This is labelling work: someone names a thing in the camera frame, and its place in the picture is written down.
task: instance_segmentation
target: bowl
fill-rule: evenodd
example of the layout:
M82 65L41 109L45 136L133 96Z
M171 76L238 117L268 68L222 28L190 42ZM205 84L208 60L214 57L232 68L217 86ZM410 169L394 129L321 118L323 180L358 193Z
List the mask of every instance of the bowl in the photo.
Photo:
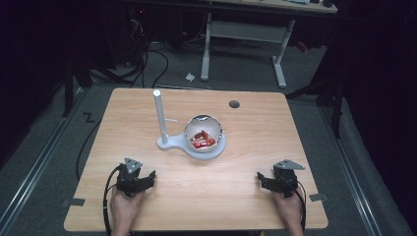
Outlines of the bowl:
M192 118L184 131L187 146L196 152L209 152L217 148L222 134L220 123L209 115Z

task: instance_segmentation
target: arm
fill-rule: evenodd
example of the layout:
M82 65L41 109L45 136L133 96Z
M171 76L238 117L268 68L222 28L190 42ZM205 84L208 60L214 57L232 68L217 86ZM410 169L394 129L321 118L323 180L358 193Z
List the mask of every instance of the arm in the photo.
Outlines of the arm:
M298 196L293 193L291 197L286 199L283 194L270 192L275 198L278 214L284 222L288 234L290 236L303 236L304 232L301 226L302 204Z
M133 198L129 198L123 192L117 190L117 188L113 188L110 208L114 221L114 229L111 231L111 236L129 235L144 193L145 191L136 194Z

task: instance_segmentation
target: gray carpet floor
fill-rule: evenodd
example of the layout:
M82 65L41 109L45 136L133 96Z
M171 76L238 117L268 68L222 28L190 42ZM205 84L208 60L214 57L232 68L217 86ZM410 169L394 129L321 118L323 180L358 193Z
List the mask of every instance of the gray carpet floor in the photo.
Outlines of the gray carpet floor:
M227 52L227 46L214 48L211 54L208 82L199 79L202 62L202 48L172 48L169 45L154 44L168 58L166 72L156 83L160 88L222 89L276 91L285 94L309 84L325 48L311 49L306 53L295 47L288 47L282 61L287 88L280 89L274 75L270 57L274 45L261 48L260 52L247 52L245 46L233 48ZM153 80L164 70L166 60L158 53L150 52L144 72L145 87L149 88ZM129 69L120 67L116 73L123 74ZM189 82L185 77L191 73L196 78ZM134 88L141 88L139 77ZM89 90L77 96L78 106L67 122L62 136L50 152L45 168L35 180L34 188L29 189L26 203L17 210L15 218L10 219L12 226L5 235L104 235L104 232L74 233L67 232L63 223L68 206L65 200L71 199L77 189L76 168L83 171L84 164L93 143L94 126L103 116L109 96L115 88L126 87L110 81L94 80ZM53 102L31 125L30 133L7 165L1 170L0 212L6 212L26 176L43 153L49 138L57 125L63 121L64 90L59 89ZM328 128L327 108L317 107L313 95L303 95L288 100L301 142L313 171L319 192L326 194L324 207L328 215L328 227L320 230L306 230L306 235L412 235L408 225L398 213L389 191L382 181L378 170L363 147L354 121L350 116L346 102L343 103L343 115L340 122L341 139L334 138ZM344 172L340 153L348 157L355 176L360 180L361 190L367 197L369 208L375 217L379 232L369 231L349 178ZM266 232L269 236L286 235L284 230Z

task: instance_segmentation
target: wooden table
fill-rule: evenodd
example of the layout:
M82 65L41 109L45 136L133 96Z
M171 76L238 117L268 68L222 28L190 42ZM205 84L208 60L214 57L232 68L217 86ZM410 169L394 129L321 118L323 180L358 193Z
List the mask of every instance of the wooden table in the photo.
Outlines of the wooden table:
M306 167L295 172L307 196L318 192L282 93L162 89L165 118L176 120L166 122L168 135L180 134L188 120L200 114L221 123L227 137L223 153L198 160L181 149L158 148L152 92L117 88L112 93L74 196L86 201L83 206L70 206L64 223L68 231L105 230L105 182L126 156L144 164L141 178L156 170L155 185L145 194L133 230L284 228L270 192L256 177L260 171L273 178L272 165L284 159ZM231 108L231 100L239 101L240 107ZM307 197L306 228L327 225L322 203Z

